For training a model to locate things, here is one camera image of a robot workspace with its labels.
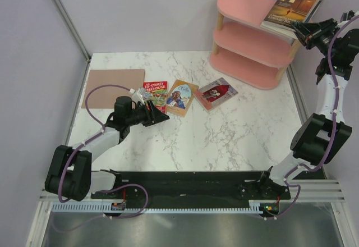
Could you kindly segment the blue Nineteen Eighty-Four book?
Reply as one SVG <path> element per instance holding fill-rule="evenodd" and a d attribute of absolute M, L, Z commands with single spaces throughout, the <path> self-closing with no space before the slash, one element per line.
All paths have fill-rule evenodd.
<path fill-rule="evenodd" d="M 284 26 L 281 24 L 277 24 L 274 22 L 270 22 L 270 21 L 265 21 L 265 20 L 261 23 L 260 26 L 264 29 L 278 33 L 278 34 L 286 36 L 288 38 L 297 39 L 297 36 L 294 33 L 294 30 L 290 27 L 287 27 L 287 26 Z"/>

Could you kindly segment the brown Edward Tulane book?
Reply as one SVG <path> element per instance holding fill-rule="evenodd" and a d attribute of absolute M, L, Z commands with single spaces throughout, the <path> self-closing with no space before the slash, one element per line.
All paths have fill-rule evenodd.
<path fill-rule="evenodd" d="M 268 29 L 293 31 L 293 22 L 305 22 L 319 0 L 277 0 L 261 23 Z"/>

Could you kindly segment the pink Shakespeare story book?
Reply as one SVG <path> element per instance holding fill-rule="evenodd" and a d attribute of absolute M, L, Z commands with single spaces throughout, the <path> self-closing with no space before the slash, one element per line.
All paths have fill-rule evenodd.
<path fill-rule="evenodd" d="M 210 112 L 237 94 L 238 91 L 227 80 L 221 77 L 195 91 L 194 97 L 205 111 Z"/>

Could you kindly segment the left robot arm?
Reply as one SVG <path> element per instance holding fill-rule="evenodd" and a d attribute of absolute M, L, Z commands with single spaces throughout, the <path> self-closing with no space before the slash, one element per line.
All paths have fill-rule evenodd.
<path fill-rule="evenodd" d="M 90 190 L 94 160 L 123 142 L 130 127 L 138 124 L 149 127 L 170 119 L 150 100 L 136 107 L 132 105 L 130 97 L 118 97 L 114 111 L 100 131 L 77 146 L 56 147 L 45 179 L 45 190 L 57 194 L 61 203 L 83 200 Z"/>

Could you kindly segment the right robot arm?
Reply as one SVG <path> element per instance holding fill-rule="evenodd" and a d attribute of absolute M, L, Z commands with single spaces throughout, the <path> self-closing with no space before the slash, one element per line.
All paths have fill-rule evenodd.
<path fill-rule="evenodd" d="M 358 55 L 358 29 L 339 35 L 357 19 L 358 12 L 348 11 L 340 21 L 292 24 L 301 44 L 306 49 L 318 48 L 324 56 L 315 72 L 317 108 L 293 137 L 291 154 L 263 173 L 256 188 L 262 198 L 271 198 L 277 185 L 285 186 L 302 171 L 315 172 L 329 163 L 350 137 L 352 128 L 344 123 L 342 106 L 352 62 Z"/>

